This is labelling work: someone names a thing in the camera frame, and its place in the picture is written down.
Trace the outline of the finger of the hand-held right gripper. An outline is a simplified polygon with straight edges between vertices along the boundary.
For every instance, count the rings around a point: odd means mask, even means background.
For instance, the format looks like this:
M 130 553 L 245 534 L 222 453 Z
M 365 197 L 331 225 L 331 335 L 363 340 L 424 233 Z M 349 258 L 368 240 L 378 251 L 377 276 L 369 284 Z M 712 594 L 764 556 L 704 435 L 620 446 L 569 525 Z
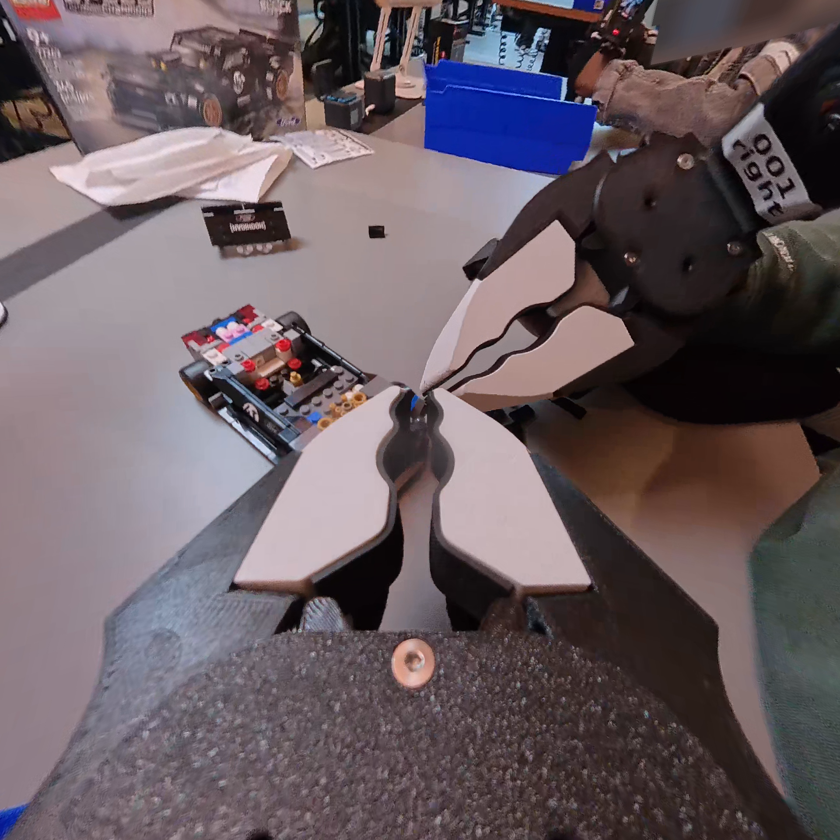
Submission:
M 511 353 L 493 371 L 472 377 L 451 392 L 482 412 L 537 402 L 633 346 L 624 320 L 582 306 L 561 317 L 548 338 L 534 348 Z
M 428 356 L 421 391 L 446 382 L 475 352 L 497 342 L 523 312 L 550 305 L 574 281 L 574 240 L 553 221 L 487 277 L 470 283 Z

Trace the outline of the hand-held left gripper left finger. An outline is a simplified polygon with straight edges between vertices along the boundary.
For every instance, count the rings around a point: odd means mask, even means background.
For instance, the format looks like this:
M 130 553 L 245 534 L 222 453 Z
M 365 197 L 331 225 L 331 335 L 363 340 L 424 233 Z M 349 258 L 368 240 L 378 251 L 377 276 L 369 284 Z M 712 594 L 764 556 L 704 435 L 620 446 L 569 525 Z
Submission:
M 403 524 L 388 447 L 403 388 L 389 385 L 299 454 L 245 553 L 244 591 L 332 598 L 353 624 L 380 624 L 403 567 Z

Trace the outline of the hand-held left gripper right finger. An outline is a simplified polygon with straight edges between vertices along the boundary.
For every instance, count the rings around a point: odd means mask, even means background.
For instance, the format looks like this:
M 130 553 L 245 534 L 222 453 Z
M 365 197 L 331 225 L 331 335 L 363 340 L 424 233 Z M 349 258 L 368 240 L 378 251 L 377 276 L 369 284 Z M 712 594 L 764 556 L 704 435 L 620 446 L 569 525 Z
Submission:
M 437 480 L 429 568 L 453 627 L 498 601 L 587 592 L 592 578 L 526 445 L 446 390 L 428 394 Z

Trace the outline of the black lego car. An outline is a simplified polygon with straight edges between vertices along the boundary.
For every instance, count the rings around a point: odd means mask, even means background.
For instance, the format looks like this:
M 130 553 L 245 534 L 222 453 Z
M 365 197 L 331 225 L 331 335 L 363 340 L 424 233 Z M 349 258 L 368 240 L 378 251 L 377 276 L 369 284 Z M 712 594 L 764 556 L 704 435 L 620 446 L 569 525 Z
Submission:
M 181 336 L 181 368 L 195 398 L 270 460 L 303 455 L 356 469 L 384 458 L 401 475 L 427 455 L 418 398 L 316 338 L 294 311 L 247 305 Z

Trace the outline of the another person's forearm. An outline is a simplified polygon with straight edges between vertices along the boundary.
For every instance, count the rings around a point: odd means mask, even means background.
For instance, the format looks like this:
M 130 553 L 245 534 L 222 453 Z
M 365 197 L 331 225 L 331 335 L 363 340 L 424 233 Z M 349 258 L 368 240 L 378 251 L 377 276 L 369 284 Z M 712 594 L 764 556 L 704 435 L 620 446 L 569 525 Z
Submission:
M 604 103 L 591 99 L 602 124 L 648 136 L 695 137 L 710 148 L 823 35 L 824 28 L 727 47 L 689 63 L 693 74 L 645 68 L 620 59 L 614 92 Z

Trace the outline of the black printed lego panel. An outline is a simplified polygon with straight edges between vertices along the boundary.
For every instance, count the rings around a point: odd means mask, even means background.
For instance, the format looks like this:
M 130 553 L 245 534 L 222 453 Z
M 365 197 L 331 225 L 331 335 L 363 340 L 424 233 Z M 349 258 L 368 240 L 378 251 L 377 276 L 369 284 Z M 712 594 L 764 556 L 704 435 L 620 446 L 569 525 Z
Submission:
M 201 213 L 211 245 L 225 258 L 268 255 L 292 241 L 280 201 L 202 205 Z

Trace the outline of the lego set box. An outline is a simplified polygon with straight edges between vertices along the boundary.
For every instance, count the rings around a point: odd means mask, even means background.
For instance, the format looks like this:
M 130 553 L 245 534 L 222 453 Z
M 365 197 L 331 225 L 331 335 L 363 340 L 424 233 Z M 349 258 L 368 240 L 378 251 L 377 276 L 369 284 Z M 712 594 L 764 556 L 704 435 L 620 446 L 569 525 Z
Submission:
M 3 1 L 83 154 L 210 127 L 273 140 L 307 128 L 289 1 Z

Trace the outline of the blue plastic bin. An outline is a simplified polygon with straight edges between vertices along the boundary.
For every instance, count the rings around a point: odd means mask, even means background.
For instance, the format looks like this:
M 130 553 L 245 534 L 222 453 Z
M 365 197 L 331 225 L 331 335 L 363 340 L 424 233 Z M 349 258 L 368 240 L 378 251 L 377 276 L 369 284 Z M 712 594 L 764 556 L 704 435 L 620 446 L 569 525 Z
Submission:
M 475 65 L 448 59 L 425 66 L 427 93 L 470 88 L 562 101 L 564 79 L 505 66 Z
M 451 154 L 543 175 L 563 175 L 589 150 L 591 104 L 447 86 L 427 92 L 424 145 Z

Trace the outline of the small black box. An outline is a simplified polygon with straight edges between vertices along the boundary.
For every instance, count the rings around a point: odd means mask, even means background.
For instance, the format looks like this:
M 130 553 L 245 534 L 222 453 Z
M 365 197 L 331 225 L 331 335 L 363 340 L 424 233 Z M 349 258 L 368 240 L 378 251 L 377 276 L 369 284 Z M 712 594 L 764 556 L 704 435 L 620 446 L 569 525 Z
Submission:
M 364 116 L 384 117 L 396 107 L 396 74 L 391 70 L 369 70 L 363 77 Z
M 364 100 L 358 92 L 336 91 L 321 99 L 327 128 L 360 132 L 365 118 Z

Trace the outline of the white printed paper sheet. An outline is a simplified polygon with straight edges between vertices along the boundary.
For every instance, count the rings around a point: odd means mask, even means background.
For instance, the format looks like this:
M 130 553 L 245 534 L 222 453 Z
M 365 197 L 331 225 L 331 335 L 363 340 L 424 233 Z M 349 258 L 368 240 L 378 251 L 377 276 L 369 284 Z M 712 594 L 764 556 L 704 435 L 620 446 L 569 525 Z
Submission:
M 352 161 L 375 152 L 357 133 L 342 129 L 318 129 L 275 134 L 269 142 L 291 152 L 311 170 Z

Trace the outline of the person's green sweater torso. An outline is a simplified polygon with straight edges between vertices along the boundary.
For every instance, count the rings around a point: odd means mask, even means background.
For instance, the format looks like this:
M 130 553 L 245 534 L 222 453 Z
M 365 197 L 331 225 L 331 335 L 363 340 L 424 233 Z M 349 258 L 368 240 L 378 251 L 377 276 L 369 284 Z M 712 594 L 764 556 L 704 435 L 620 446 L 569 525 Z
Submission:
M 786 798 L 813 838 L 839 838 L 839 460 L 749 558 L 760 694 Z

